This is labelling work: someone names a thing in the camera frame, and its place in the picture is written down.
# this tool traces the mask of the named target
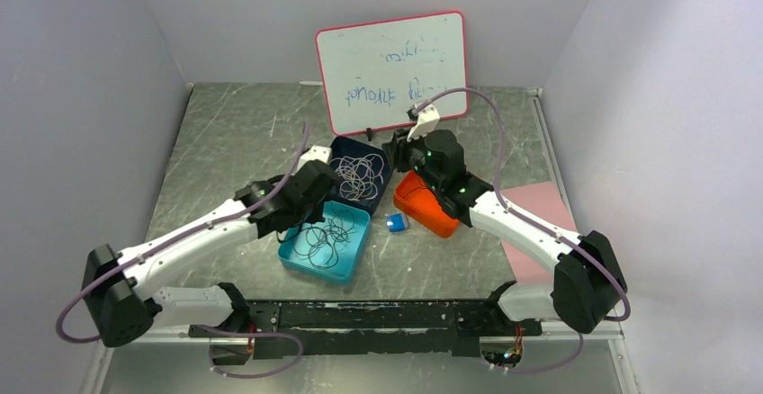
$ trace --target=whiteboard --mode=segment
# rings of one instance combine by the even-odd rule
[[[459,12],[327,28],[318,31],[315,43],[337,135],[410,125],[411,105],[466,86]],[[436,106],[444,118],[469,108],[465,93],[447,95]]]

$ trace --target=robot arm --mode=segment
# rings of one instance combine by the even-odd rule
[[[108,245],[90,252],[83,287],[115,266],[136,257],[140,261],[85,296],[103,343],[109,347],[125,345],[152,327],[194,324],[232,331],[245,327],[248,306],[232,284],[221,283],[207,289],[166,285],[212,252],[234,248],[302,222],[320,221],[323,202],[338,181],[328,166],[329,159],[328,148],[309,150],[302,155],[297,173],[281,191],[248,216],[240,213],[272,191],[281,176],[248,184],[215,210],[163,237],[117,254]],[[226,217],[230,220],[213,221]],[[143,258],[153,246],[200,225],[209,227],[180,239],[161,253]]]
[[[627,291],[606,237],[596,231],[583,237],[559,228],[500,196],[504,207],[493,185],[466,170],[463,147],[455,135],[435,130],[439,115],[434,105],[418,116],[409,111],[408,116],[416,125],[396,130],[382,145],[392,167],[401,172],[412,169],[448,216],[509,242],[553,276],[553,284],[512,284],[498,300],[503,313],[514,321],[559,318],[580,333],[593,331],[620,300],[620,293],[573,246],[593,256]]]

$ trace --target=orange tray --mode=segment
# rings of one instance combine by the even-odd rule
[[[394,203],[398,210],[440,237],[450,237],[458,227],[459,221],[444,213],[435,196],[413,171],[408,172],[395,189]]]

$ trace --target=handwritten text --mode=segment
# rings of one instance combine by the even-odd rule
[[[442,85],[422,85],[418,78],[414,77],[410,80],[410,82],[408,82],[408,98],[410,100],[420,100],[424,98],[428,99],[429,97],[447,89],[447,86]]]
[[[391,106],[395,98],[395,90],[392,88],[370,88],[367,86],[356,86],[347,91],[345,96],[347,107],[355,103],[386,104]]]
[[[414,58],[418,55],[439,53],[439,48],[429,48],[424,43],[424,38],[418,38],[417,40],[406,40],[400,50],[394,50],[387,54],[381,54],[381,57],[388,63],[396,63],[405,61],[406,59]]]

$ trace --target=gray wall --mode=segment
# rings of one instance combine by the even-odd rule
[[[540,86],[588,0],[148,0],[188,80],[320,77],[321,28],[462,10],[474,84]]]
[[[0,391],[79,391],[94,348],[54,320],[91,248],[144,237],[185,95],[143,0],[0,0]]]
[[[763,392],[763,0],[591,0],[543,98],[644,393]]]

